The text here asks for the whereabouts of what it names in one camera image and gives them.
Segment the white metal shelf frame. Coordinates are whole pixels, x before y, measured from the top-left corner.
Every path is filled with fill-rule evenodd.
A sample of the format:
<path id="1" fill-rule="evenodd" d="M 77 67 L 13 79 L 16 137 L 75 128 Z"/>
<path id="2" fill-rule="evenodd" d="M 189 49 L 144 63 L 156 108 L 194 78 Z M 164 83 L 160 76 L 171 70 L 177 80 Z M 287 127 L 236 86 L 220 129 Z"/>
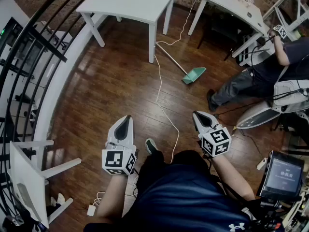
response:
<path id="1" fill-rule="evenodd" d="M 277 0 L 263 15 L 266 29 L 280 25 L 290 41 L 309 37 L 309 0 Z"/>

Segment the person's left forearm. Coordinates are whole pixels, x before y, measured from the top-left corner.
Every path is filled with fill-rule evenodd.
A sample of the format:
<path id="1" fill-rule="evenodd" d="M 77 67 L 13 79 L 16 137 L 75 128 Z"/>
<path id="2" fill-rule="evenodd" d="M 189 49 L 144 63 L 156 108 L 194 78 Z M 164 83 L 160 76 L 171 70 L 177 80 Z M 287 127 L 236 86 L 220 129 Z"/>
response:
<path id="1" fill-rule="evenodd" d="M 97 208 L 97 216 L 114 223 L 122 218 L 128 176 L 113 175 Z"/>

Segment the white lounge chair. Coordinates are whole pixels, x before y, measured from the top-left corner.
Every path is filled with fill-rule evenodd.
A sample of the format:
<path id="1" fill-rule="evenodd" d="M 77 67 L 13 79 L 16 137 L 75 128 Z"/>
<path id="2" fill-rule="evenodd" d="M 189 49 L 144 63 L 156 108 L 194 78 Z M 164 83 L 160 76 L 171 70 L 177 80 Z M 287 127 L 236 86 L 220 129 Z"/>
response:
<path id="1" fill-rule="evenodd" d="M 309 80 L 277 82 L 271 98 L 249 108 L 238 119 L 235 127 L 251 129 L 282 114 L 309 109 Z"/>

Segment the black phone with lit screen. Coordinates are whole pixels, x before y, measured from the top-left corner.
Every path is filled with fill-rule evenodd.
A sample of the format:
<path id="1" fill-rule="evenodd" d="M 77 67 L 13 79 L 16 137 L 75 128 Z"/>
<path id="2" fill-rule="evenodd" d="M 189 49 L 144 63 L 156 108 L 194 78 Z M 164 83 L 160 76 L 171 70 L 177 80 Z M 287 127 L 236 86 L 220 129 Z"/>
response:
<path id="1" fill-rule="evenodd" d="M 257 196 L 285 202 L 299 200 L 304 165 L 302 159 L 279 151 L 271 151 Z"/>

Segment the person's navy shirt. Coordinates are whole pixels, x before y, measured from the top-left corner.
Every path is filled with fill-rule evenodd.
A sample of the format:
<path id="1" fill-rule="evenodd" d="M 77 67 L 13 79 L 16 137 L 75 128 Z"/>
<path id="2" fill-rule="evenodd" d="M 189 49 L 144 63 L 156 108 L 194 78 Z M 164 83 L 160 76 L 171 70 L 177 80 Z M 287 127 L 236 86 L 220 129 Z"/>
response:
<path id="1" fill-rule="evenodd" d="M 137 197 L 119 221 L 89 223 L 84 232 L 241 232 L 250 221 L 208 174 L 177 165 Z"/>

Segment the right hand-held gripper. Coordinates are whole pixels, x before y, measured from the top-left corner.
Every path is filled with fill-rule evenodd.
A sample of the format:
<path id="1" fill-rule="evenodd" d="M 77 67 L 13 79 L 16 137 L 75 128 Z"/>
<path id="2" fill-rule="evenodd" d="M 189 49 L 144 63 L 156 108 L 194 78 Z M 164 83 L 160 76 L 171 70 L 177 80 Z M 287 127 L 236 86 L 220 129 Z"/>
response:
<path id="1" fill-rule="evenodd" d="M 193 112 L 193 122 L 198 132 L 202 152 L 210 157 L 216 157 L 229 151 L 231 145 L 231 136 L 226 127 L 218 125 L 208 131 L 208 127 L 218 124 L 215 116 L 202 112 Z"/>

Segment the person's left shoe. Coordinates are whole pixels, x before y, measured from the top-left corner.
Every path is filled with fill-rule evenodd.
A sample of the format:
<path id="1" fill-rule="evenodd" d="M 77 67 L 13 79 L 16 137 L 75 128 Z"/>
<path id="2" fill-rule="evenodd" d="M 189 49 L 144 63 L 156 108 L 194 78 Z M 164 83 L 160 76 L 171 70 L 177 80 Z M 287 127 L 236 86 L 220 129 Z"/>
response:
<path id="1" fill-rule="evenodd" d="M 151 138 L 148 138 L 148 139 L 145 141 L 145 147 L 146 147 L 147 152 L 148 152 L 150 155 L 152 155 L 152 154 L 154 154 L 155 152 L 158 151 L 158 148 L 157 148 L 157 146 L 156 146 L 154 140 L 151 139 Z"/>

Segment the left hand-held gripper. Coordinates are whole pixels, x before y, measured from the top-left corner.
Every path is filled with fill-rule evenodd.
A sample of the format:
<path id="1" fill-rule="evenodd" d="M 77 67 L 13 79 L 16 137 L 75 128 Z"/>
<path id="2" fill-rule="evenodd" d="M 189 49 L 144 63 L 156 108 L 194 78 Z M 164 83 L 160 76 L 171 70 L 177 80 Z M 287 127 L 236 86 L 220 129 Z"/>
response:
<path id="1" fill-rule="evenodd" d="M 110 175 L 130 175 L 137 160 L 133 118 L 126 115 L 109 129 L 106 148 L 102 150 L 102 168 Z"/>

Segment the green long-handled dustpan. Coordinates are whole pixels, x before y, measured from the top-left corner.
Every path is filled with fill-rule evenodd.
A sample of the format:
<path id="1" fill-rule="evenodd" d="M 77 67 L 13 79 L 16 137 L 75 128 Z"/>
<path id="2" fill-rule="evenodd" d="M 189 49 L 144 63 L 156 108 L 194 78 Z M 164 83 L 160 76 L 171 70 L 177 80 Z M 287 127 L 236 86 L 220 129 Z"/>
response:
<path id="1" fill-rule="evenodd" d="M 156 46 L 160 48 L 161 51 L 185 74 L 182 81 L 188 85 L 195 82 L 205 71 L 205 67 L 193 68 L 190 72 L 186 72 L 185 69 L 163 48 L 156 43 Z"/>

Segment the black chair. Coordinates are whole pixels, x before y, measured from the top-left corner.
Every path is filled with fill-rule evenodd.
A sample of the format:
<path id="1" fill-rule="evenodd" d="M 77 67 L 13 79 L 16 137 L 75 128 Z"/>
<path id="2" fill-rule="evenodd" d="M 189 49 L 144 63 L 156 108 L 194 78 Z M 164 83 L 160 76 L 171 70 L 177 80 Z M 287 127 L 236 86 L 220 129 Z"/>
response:
<path id="1" fill-rule="evenodd" d="M 203 33 L 197 49 L 201 47 L 203 42 L 209 42 L 218 48 L 226 49 L 228 52 L 224 61 L 231 56 L 244 32 L 243 23 L 235 16 L 225 12 L 217 12 L 207 16 L 202 29 Z"/>

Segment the person's black trousers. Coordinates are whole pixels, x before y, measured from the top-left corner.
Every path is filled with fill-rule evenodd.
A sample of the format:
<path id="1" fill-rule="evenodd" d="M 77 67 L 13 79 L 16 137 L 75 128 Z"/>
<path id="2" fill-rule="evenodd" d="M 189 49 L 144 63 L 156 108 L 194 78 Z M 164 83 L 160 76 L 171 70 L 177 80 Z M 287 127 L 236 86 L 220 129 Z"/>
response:
<path id="1" fill-rule="evenodd" d="M 177 165 L 193 166 L 203 174 L 210 174 L 209 167 L 200 154 L 194 150 L 181 151 L 174 155 L 172 163 L 164 161 L 163 153 L 157 149 L 151 150 L 150 155 L 142 165 L 139 178 L 137 180 L 137 196 L 141 196 L 147 188 L 165 174 L 165 170 L 170 170 Z"/>

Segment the white square table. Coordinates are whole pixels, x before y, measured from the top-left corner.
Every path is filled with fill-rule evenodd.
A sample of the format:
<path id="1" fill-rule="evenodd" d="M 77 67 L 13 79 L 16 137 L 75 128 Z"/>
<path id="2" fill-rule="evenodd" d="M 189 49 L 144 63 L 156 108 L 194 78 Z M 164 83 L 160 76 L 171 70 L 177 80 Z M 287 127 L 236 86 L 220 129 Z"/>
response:
<path id="1" fill-rule="evenodd" d="M 149 62 L 153 63 L 155 59 L 157 21 L 165 12 L 163 34 L 166 35 L 169 29 L 173 3 L 174 0 L 84 0 L 76 9 L 76 12 L 81 14 L 101 47 L 105 46 L 105 42 L 90 16 L 92 13 L 115 16 L 118 22 L 122 18 L 127 18 L 148 24 Z"/>

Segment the person's right forearm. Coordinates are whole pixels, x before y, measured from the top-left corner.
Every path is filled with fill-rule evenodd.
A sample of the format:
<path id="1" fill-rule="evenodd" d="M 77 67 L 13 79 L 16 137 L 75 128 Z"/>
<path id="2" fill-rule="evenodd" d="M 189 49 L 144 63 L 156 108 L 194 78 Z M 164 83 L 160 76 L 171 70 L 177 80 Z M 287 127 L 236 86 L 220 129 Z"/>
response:
<path id="1" fill-rule="evenodd" d="M 222 154 L 211 158 L 211 162 L 220 179 L 247 201 L 255 200 L 255 194 L 249 183 Z"/>

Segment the white desk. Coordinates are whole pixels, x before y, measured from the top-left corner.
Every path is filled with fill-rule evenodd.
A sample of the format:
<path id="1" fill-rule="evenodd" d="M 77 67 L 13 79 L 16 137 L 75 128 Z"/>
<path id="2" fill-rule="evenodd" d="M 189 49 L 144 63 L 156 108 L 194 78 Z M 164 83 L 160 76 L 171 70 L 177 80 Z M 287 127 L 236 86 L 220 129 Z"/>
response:
<path id="1" fill-rule="evenodd" d="M 255 30 L 255 34 L 233 52 L 233 58 L 235 58 L 245 49 L 251 46 L 261 36 L 267 36 L 267 29 L 263 22 L 260 9 L 257 8 L 255 5 L 250 5 L 249 7 L 246 7 L 244 3 L 238 0 L 200 0 L 199 7 L 196 11 L 194 20 L 188 31 L 188 35 L 192 35 L 196 24 L 201 16 L 201 13 L 203 12 L 203 9 L 207 3 L 215 5 L 219 7 L 219 9 L 227 11 L 228 13 L 236 16 Z"/>

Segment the black metal railing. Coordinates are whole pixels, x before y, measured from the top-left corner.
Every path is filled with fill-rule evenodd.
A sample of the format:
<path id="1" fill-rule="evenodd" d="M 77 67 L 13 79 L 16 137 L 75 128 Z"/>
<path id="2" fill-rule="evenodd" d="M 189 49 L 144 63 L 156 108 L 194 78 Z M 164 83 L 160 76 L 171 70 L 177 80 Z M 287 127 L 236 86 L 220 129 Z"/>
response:
<path id="1" fill-rule="evenodd" d="M 21 205 L 13 193 L 9 142 L 45 139 L 57 100 L 91 38 L 78 7 L 85 0 L 45 0 L 28 22 L 0 18 L 0 231 Z"/>

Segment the black chest rig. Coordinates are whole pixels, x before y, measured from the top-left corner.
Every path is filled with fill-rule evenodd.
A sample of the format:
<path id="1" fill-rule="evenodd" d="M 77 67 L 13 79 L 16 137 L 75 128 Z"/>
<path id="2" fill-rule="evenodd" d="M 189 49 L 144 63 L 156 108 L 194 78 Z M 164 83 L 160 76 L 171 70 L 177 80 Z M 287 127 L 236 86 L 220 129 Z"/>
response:
<path id="1" fill-rule="evenodd" d="M 241 232 L 295 232 L 309 222 L 309 192 L 301 192 L 295 201 L 260 198 L 246 202 L 250 222 Z"/>

